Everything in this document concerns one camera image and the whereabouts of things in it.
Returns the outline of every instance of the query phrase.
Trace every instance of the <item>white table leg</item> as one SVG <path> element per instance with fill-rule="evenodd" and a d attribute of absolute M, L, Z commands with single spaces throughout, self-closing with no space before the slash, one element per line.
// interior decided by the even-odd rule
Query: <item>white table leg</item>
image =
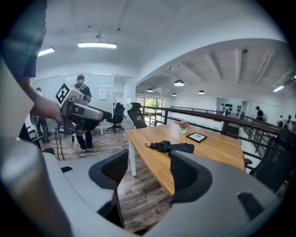
<path fill-rule="evenodd" d="M 78 145 L 78 141 L 77 141 L 76 135 L 73 135 L 73 136 L 74 136 L 75 145 L 77 146 Z"/>
<path fill-rule="evenodd" d="M 135 176 L 136 175 L 135 148 L 130 139 L 129 139 L 129 158 L 130 158 L 131 174 Z"/>
<path fill-rule="evenodd" d="M 103 135 L 103 128 L 102 128 L 102 124 L 100 125 L 100 130 L 101 130 L 101 135 Z"/>

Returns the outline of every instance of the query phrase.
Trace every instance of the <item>wooden table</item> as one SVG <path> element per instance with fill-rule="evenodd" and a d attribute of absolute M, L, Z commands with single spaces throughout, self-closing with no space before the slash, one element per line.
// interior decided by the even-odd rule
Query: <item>wooden table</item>
<path fill-rule="evenodd" d="M 186 136 L 198 132 L 208 138 L 201 143 L 194 142 Z M 136 175 L 135 149 L 144 160 L 149 170 L 159 183 L 172 196 L 174 194 L 174 181 L 170 171 L 171 159 L 168 153 L 147 148 L 145 143 L 170 141 L 171 144 L 190 143 L 195 146 L 194 154 L 224 162 L 245 169 L 241 142 L 232 137 L 227 137 L 217 132 L 190 125 L 186 134 L 180 134 L 177 124 L 133 129 L 126 131 L 129 137 L 129 156 L 132 175 Z"/>

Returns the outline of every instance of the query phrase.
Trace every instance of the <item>picture frame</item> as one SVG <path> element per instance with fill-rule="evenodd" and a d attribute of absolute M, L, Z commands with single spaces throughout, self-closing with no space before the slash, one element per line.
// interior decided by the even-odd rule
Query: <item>picture frame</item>
<path fill-rule="evenodd" d="M 197 142 L 197 143 L 201 143 L 203 140 L 207 139 L 207 136 L 200 134 L 198 132 L 194 132 L 192 134 L 189 134 L 186 137 Z"/>

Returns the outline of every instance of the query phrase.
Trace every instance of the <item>small potted plant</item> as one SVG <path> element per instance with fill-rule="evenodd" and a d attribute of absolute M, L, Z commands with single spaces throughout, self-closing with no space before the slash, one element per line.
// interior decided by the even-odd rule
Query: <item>small potted plant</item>
<path fill-rule="evenodd" d="M 181 121 L 181 123 L 179 123 L 179 127 L 180 127 L 180 133 L 185 134 L 187 128 L 189 127 L 189 124 L 186 121 Z"/>

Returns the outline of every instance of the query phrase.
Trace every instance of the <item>wooden floor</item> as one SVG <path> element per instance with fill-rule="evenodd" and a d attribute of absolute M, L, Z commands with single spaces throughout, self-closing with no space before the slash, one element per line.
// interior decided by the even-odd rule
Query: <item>wooden floor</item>
<path fill-rule="evenodd" d="M 121 125 L 126 130 L 135 128 L 125 120 Z M 111 130 L 106 131 L 106 129 L 103 129 L 103 132 L 104 134 L 101 135 L 99 129 L 92 131 L 94 148 L 90 152 L 83 152 L 79 145 L 76 146 L 75 144 L 73 148 L 82 156 L 129 148 L 128 137 L 125 131 L 113 133 Z M 65 139 L 64 135 L 61 134 L 61 141 L 65 159 L 83 159 L 71 148 L 71 137 L 67 136 Z M 54 134 L 50 136 L 50 143 L 43 144 L 41 142 L 40 144 L 42 149 L 52 147 L 55 150 L 55 156 L 57 158 Z M 59 156 L 62 160 L 60 144 L 58 143 L 58 145 Z M 137 152 L 135 152 L 135 155 L 137 176 L 133 177 L 131 175 L 129 158 L 128 170 L 117 189 L 125 229 L 130 232 L 151 228 L 168 212 L 171 202 L 171 197 L 153 177 Z"/>

